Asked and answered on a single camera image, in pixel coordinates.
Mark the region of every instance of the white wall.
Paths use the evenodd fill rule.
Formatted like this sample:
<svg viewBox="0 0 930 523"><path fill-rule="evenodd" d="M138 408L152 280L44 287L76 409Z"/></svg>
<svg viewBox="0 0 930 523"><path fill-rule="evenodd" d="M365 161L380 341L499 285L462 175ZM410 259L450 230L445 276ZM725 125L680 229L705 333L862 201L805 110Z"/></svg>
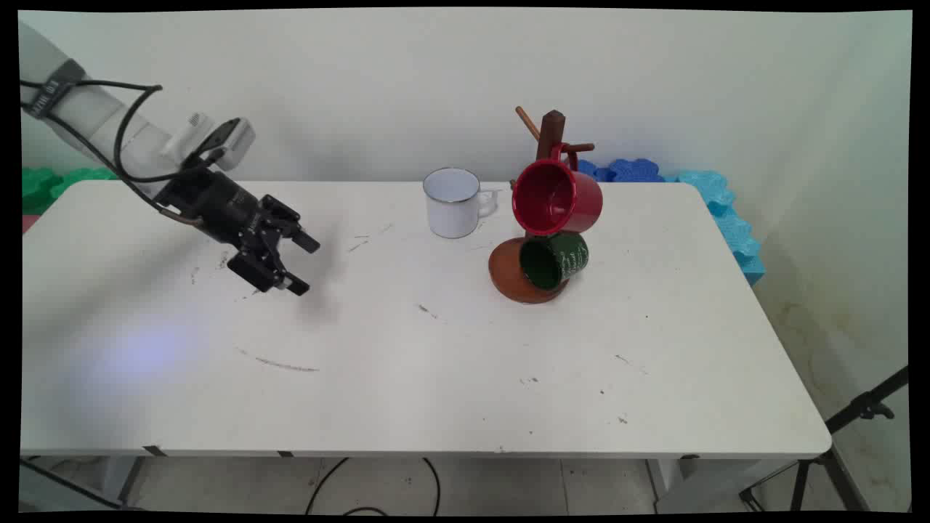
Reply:
<svg viewBox="0 0 930 523"><path fill-rule="evenodd" d="M143 112L165 130L193 110L248 117L259 138L232 173L243 180L419 180L449 165L507 180L536 149L518 104L565 113L566 139L596 142L584 157L598 164L717 169L764 242L757 294L822 413L906 361L909 12L20 17L95 77L164 85ZM24 166L90 165L28 116L22 132ZM840 436L885 509L910 498L894 401L894 422Z"/></svg>
<svg viewBox="0 0 930 523"><path fill-rule="evenodd" d="M850 42L818 117L772 182L768 274L756 294L827 418L908 362L910 14L881 14ZM801 178L791 173L803 173ZM910 503L908 389L893 421L835 436L875 510Z"/></svg>

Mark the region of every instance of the light blue foam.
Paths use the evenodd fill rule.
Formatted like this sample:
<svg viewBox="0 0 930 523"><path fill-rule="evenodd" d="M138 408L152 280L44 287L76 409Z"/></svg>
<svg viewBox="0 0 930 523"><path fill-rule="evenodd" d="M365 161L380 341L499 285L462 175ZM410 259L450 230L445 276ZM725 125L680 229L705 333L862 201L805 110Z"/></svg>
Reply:
<svg viewBox="0 0 930 523"><path fill-rule="evenodd" d="M743 270L743 275L746 276L746 281L750 282L751 286L755 285L765 274L762 259L758 256L753 256L740 268Z"/></svg>
<svg viewBox="0 0 930 523"><path fill-rule="evenodd" d="M713 219L740 267L759 254L761 245L751 236L752 225L740 218L732 207L726 208L721 216L714 216Z"/></svg>
<svg viewBox="0 0 930 523"><path fill-rule="evenodd" d="M686 171L678 176L678 181L694 185L714 216L723 215L737 198L726 188L726 178L714 170Z"/></svg>

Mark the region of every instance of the table surface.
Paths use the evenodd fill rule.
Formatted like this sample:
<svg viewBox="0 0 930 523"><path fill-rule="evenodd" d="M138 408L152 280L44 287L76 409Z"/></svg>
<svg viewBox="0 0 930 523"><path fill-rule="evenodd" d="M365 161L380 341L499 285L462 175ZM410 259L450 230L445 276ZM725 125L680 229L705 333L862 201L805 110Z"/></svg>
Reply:
<svg viewBox="0 0 930 523"><path fill-rule="evenodd" d="M22 237L20 452L813 457L830 436L698 192L602 184L589 266L498 294L498 211L433 235L418 182L244 182L323 245L302 297L233 248L83 181Z"/></svg>

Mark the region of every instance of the black cable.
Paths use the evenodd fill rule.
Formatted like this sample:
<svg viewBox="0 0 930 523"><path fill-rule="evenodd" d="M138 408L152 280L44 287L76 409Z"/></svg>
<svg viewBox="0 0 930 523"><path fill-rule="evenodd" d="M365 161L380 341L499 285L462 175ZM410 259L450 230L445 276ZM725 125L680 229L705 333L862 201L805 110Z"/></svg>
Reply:
<svg viewBox="0 0 930 523"><path fill-rule="evenodd" d="M27 109L28 107L29 107L28 103L24 101L20 102L20 108ZM87 138L85 138L81 133L77 132L77 129L75 129L74 127L71 127L71 125L69 125L67 122L65 122L61 118L58 118L55 114L49 113L46 115L46 118L49 121L55 123L59 127L66 130L69 134L71 134L74 137L75 140L80 141L81 145L84 145L93 155L95 155L97 159L103 164L104 167L112 171L113 174L115 174L116 177L120 179L120 181L126 184L126 187L128 187L133 193L135 193L136 196L138 196L139 198L142 198L142 200L145 203L149 204L153 209L158 211L159 214L167 216L168 218L174 221L179 221L181 223L184 223L185 225L197 226L202 223L202 221L200 221L199 219L189 220L187 218L180 216L177 213L171 212L170 210L163 208L160 205L156 204L147 194L142 192L142 190L139 187L137 187L135 183L132 183L131 181L127 179L125 171L120 171L119 169L117 169L116 166L114 166L113 163L111 163L110 160L107 159L107 157L104 156L103 153L100 152L100 149L95 147L94 144L91 143Z"/></svg>
<svg viewBox="0 0 930 523"><path fill-rule="evenodd" d="M22 80L22 79L20 80L20 85L26 86L26 87L33 87L33 88L40 88L42 86L42 84L40 83L29 82L29 81ZM129 121L132 120L132 117L136 114L136 111L139 110L139 107L142 105L142 103L145 102L146 99L152 96L152 94L154 94L155 92L162 90L162 87L157 86L157 85L141 86L138 84L127 84L125 82L111 82L109 80L81 80L79 82L75 82L74 85L75 86L121 87L121 88L126 88L126 89L135 89L135 90L142 91L142 94L139 95L139 97L136 98L136 100L132 103L132 105L129 106L129 109L126 111L126 114L123 116L123 120L120 122L119 128L117 129L117 132L116 132L116 140L114 141L114 144L113 144L113 163L116 165L116 167L110 168L110 170L112 170L113 173L116 174L117 176L121 176L121 178L126 178L127 180L134 181L136 183L153 183L156 181L174 180L182 176L188 176L188 175L192 175L194 173L200 172L202 168L209 167L214 162L216 162L218 158L217 154L221 154L221 152L212 154L207 160L201 162L200 164L198 164L196 167L193 167L193 168L181 169L179 171L172 172L169 174L151 176L148 178L140 178L140 177L133 176L129 174L123 168L123 159L122 159L123 138L124 138L124 135L126 134L126 128L129 127ZM28 104L23 105L23 102L20 102L20 106L23 106L23 108L27 108Z"/></svg>
<svg viewBox="0 0 930 523"><path fill-rule="evenodd" d="M136 89L138 91L144 91L149 88L149 86L140 86L138 84L127 84L126 82L111 82L109 80L80 80L74 82L76 86L107 86L107 87L122 87L123 89ZM33 89L42 88L41 82L29 82L26 80L20 80L20 85L24 87L32 87Z"/></svg>
<svg viewBox="0 0 930 523"><path fill-rule="evenodd" d="M316 488L313 489L313 495L310 497L310 502L307 503L307 510L303 511L303 515L308 516L310 514L310 511L313 509L313 502L316 501L316 495L320 492L320 489L323 488L323 485L326 483L329 477L332 476L333 473L336 472L342 466L342 464L347 462L348 460L349 458L342 458L341 460L339 460L339 463L336 463L336 466L329 469L329 472L327 472L326 475L323 476L323 480L321 480L319 483L316 484ZM430 467L430 472L432 472L432 478L436 480L436 503L432 508L432 515L436 516L437 514L439 514L439 500L442 497L443 491L439 483L439 475L436 474L436 468L432 466L432 463L430 462L429 459L423 458L423 461L426 462L427 466ZM353 508L349 512L343 513L342 515L351 516L352 514L355 514L356 512L364 512L364 511L377 512L378 514L381 514L382 516L387 515L383 510L380 510L372 506L360 506L357 508Z"/></svg>
<svg viewBox="0 0 930 523"><path fill-rule="evenodd" d="M148 178L137 178L135 176L130 175L129 173L126 172L125 169L123 169L123 161L120 157L120 154L123 151L123 137L126 134L126 128L129 127L129 121L132 120L132 117L136 114L136 111L139 110L139 107L150 96L152 96L153 94L155 94L156 92L160 90L162 90L161 86L146 87L145 90L142 92L142 94L140 94L139 97L136 98L136 101L133 101L132 105L129 106L128 111L126 111L126 115L123 116L123 121L120 122L119 128L116 130L116 140L115 140L115 143L113 144L113 162L116 164L117 168L123 171L123 173L126 175L128 179L132 181L137 181L139 183L151 183L154 181L174 180L182 176L196 174L198 172L201 172L202 168L210 166L213 162L216 161L216 158L217 158L215 154L212 154L209 159L201 162L196 167L181 169L177 172L172 172L170 174L150 176Z"/></svg>

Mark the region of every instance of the black cable on floor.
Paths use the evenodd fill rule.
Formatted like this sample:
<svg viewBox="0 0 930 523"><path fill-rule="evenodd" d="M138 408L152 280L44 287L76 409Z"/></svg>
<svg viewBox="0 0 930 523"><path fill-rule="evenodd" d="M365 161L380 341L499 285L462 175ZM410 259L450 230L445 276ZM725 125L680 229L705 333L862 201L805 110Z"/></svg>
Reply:
<svg viewBox="0 0 930 523"><path fill-rule="evenodd" d="M333 468L329 469L329 472L327 472L326 475L323 476L323 480L321 480L321 481L316 485L316 488L313 489L313 495L310 497L310 502L307 503L307 510L303 511L303 515L308 516L308 515L310 514L310 511L313 509L313 502L316 501L316 495L320 492L320 489L323 488L323 485L326 483L326 481L329 479L329 477L332 476L333 473L336 472L336 471L342 466L342 464L345 463L345 462L347 462L348 460L349 460L349 458L342 458L341 460L339 460L339 463L336 463L336 466L334 466ZM440 500L440 498L441 498L441 496L442 496L443 491L442 491L442 488L440 487L440 484L439 484L439 475L436 474L436 469L435 469L435 467L432 466L432 463L431 463L430 460L428 460L427 458L423 458L423 461L426 462L427 466L430 467L430 472L432 472L432 478L436 480L436 504L435 504L435 505L433 506L433 508L432 508L432 515L433 515L433 516L436 516L437 514L439 514L439 500ZM350 511L348 511L348 512L343 513L342 515L343 515L343 516L351 516L352 514L355 514L355 513L357 513L357 512L375 512L375 513L380 514L380 515L382 515L382 516L386 516L386 515L387 515L387 513L385 513L383 510L381 510L381 509L379 509L379 508L376 508L376 507L373 507L373 506L360 506L360 507L356 507L356 508L353 508L352 510L350 510Z"/></svg>

